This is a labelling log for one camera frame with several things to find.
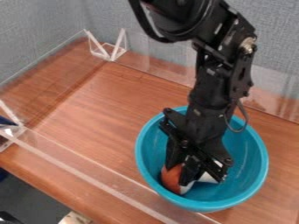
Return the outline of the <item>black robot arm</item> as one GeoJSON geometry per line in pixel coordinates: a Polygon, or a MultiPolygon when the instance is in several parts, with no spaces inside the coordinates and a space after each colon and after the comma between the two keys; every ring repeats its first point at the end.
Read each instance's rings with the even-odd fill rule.
{"type": "Polygon", "coordinates": [[[255,27],[226,0],[128,0],[146,34],[163,43],[190,40],[196,81],[184,114],[167,108],[160,129],[168,136],[163,184],[188,188],[219,183],[234,164],[222,138],[254,86],[255,27]]]}

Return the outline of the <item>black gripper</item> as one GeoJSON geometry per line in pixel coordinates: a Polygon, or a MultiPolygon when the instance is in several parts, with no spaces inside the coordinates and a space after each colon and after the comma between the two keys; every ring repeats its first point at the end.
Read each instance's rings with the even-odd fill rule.
{"type": "Polygon", "coordinates": [[[214,110],[206,113],[195,105],[187,107],[186,114],[166,108],[159,128],[168,136],[166,169],[182,165],[179,184],[187,186],[204,172],[220,183],[234,165],[223,143],[227,130],[223,113],[214,110]]]}

